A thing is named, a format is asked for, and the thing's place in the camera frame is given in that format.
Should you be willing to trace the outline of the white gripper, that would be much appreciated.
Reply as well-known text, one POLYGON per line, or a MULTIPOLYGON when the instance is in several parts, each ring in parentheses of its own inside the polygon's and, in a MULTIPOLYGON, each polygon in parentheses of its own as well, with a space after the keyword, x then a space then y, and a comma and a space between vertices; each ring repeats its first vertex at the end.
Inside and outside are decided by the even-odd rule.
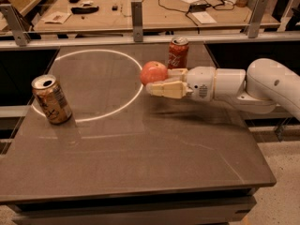
POLYGON ((195 67, 190 71, 173 68, 168 70, 168 78, 173 82, 150 82, 145 88, 156 97, 180 99, 190 93, 192 99, 208 102, 213 99, 215 73, 214 67, 195 67))

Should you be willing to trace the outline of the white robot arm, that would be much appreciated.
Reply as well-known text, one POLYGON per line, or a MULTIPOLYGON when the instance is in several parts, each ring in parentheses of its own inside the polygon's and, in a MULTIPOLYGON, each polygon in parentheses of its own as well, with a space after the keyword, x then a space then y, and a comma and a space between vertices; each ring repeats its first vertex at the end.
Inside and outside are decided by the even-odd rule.
POLYGON ((195 67, 168 71, 164 81, 146 91, 157 97, 189 97, 198 102, 221 100, 249 113, 270 113, 277 105, 300 120, 300 76, 279 62, 261 58, 246 70, 195 67))

